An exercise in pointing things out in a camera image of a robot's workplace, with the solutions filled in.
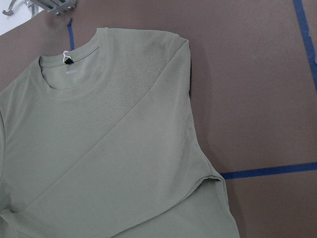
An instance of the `t-shirt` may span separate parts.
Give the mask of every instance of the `t-shirt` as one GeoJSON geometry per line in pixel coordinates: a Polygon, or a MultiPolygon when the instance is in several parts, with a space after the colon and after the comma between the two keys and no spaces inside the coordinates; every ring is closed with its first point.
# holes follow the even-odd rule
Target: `t-shirt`
{"type": "Polygon", "coordinates": [[[0,237],[238,238],[197,142],[189,40],[97,28],[0,93],[0,237]]]}

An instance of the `brown cardboard surface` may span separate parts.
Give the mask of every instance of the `brown cardboard surface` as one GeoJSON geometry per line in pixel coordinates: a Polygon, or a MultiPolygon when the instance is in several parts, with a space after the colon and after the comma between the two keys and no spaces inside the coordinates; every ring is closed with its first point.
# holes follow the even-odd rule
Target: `brown cardboard surface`
{"type": "Polygon", "coordinates": [[[314,0],[302,0],[306,20],[309,26],[309,35],[312,38],[312,42],[317,51],[317,4],[314,0]]]}
{"type": "MultiPolygon", "coordinates": [[[[316,2],[303,3],[317,42],[316,2]]],[[[189,40],[197,138],[220,173],[317,161],[317,94],[292,1],[78,0],[61,16],[42,11],[0,36],[0,91],[37,55],[70,50],[70,17],[75,48],[97,27],[189,40]]],[[[241,237],[314,237],[315,181],[316,172],[227,180],[241,237]]]]}
{"type": "Polygon", "coordinates": [[[317,172],[226,180],[241,238],[314,238],[317,172]]]}

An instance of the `metal bracket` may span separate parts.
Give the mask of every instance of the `metal bracket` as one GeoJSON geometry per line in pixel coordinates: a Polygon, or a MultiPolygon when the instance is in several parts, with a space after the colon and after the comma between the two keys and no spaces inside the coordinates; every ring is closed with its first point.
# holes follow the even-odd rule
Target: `metal bracket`
{"type": "MultiPolygon", "coordinates": [[[[35,4],[33,4],[30,0],[23,0],[23,1],[27,7],[31,7],[31,9],[32,9],[32,17],[31,18],[33,18],[35,16],[35,4]]],[[[3,10],[2,13],[4,15],[7,15],[7,16],[13,15],[12,8],[13,8],[13,5],[15,4],[15,2],[16,2],[16,0],[12,0],[10,3],[10,6],[8,8],[8,11],[3,10]]]]}
{"type": "Polygon", "coordinates": [[[77,5],[76,0],[30,0],[47,12],[60,16],[64,12],[70,11],[77,5]]]}

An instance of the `crew neck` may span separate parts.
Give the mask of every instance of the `crew neck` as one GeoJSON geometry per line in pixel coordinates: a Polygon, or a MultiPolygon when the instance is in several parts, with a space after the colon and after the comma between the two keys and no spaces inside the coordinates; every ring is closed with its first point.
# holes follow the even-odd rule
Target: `crew neck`
{"type": "Polygon", "coordinates": [[[104,76],[108,71],[109,60],[109,42],[108,42],[108,27],[97,28],[96,33],[86,44],[66,53],[71,56],[71,59],[76,63],[84,57],[90,55],[99,48],[99,65],[89,78],[79,86],[68,89],[55,89],[50,87],[48,82],[42,75],[41,66],[55,67],[64,65],[63,53],[56,56],[39,55],[31,64],[31,73],[35,83],[40,86],[40,89],[50,97],[53,98],[69,98],[78,95],[87,94],[100,80],[104,80],[104,76]]]}

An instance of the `blue painter's tape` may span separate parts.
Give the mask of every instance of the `blue painter's tape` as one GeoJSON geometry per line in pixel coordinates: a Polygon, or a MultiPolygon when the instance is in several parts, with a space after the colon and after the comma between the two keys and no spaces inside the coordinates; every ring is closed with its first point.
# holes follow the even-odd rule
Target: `blue painter's tape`
{"type": "Polygon", "coordinates": [[[224,179],[239,179],[239,178],[248,178],[248,177],[256,177],[256,176],[311,171],[311,170],[317,170],[317,162],[222,173],[221,176],[223,176],[224,179]]]}
{"type": "Polygon", "coordinates": [[[313,76],[315,88],[317,91],[317,63],[315,61],[316,54],[315,54],[312,39],[309,35],[309,29],[308,29],[308,24],[307,24],[307,20],[305,16],[303,3],[301,0],[293,0],[293,3],[294,3],[296,15],[297,15],[297,20],[301,28],[301,33],[302,33],[302,37],[305,44],[307,58],[309,61],[309,65],[311,67],[312,76],[313,76]]]}
{"type": "Polygon", "coordinates": [[[72,18],[70,18],[70,20],[67,24],[67,28],[68,28],[68,33],[69,33],[70,50],[72,51],[73,49],[75,49],[75,46],[74,46],[74,36],[73,36],[73,29],[71,27],[71,21],[72,21],[72,18]]]}

